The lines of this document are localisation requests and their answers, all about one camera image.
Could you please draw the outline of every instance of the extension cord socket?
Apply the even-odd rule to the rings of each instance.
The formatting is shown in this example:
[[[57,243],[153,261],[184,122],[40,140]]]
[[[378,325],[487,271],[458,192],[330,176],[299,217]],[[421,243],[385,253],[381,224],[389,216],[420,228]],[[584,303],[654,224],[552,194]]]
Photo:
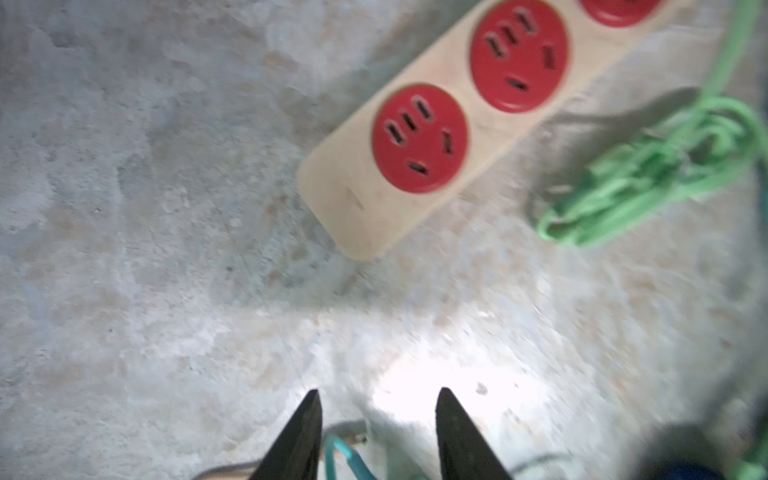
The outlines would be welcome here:
[[[502,111],[491,106],[478,91],[470,65],[472,43],[486,16],[506,3],[484,0],[328,136],[302,163],[297,183],[302,198],[341,252],[361,261],[383,254],[643,37],[666,25],[694,0],[666,0],[645,18],[634,19],[632,25],[623,28],[604,25],[584,8],[586,4],[611,2],[623,5],[629,0],[544,2],[557,13],[568,33],[568,64],[554,91],[531,110]],[[450,95],[468,126],[468,144],[465,155],[459,159],[462,164],[458,172],[447,183],[421,189],[421,193],[411,193],[390,183],[391,178],[388,180],[377,164],[373,147],[380,112],[399,91],[416,85],[434,86]]]

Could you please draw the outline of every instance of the gray concrete surface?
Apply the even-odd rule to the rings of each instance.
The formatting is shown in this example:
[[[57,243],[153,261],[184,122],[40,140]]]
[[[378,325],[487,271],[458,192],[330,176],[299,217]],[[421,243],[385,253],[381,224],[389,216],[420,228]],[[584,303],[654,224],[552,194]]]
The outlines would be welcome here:
[[[525,219],[701,83],[730,2],[650,36],[374,263],[296,194],[312,147],[473,4],[0,2],[0,478],[258,458],[313,387],[326,424],[365,419],[432,478],[443,385],[509,468],[568,452],[566,478],[630,478],[680,425],[712,462],[746,448],[768,387],[756,178],[589,250]],[[755,104],[760,22],[730,89]]]

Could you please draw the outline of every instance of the cable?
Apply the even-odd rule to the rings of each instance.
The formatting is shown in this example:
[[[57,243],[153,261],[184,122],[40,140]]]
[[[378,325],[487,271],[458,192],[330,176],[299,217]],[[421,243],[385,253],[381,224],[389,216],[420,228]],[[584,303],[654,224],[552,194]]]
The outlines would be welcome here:
[[[762,4],[739,1],[725,48],[694,104],[593,162],[575,190],[539,218],[541,238],[579,246],[600,243],[665,204],[725,187],[761,157],[768,167],[768,131],[759,115],[742,101],[720,95],[746,50]]]
[[[376,480],[366,463],[360,458],[360,455],[342,439],[335,435],[330,435],[326,439],[326,480],[336,480],[336,463],[333,459],[333,453],[338,450],[346,458],[346,463],[355,474],[357,480]]]

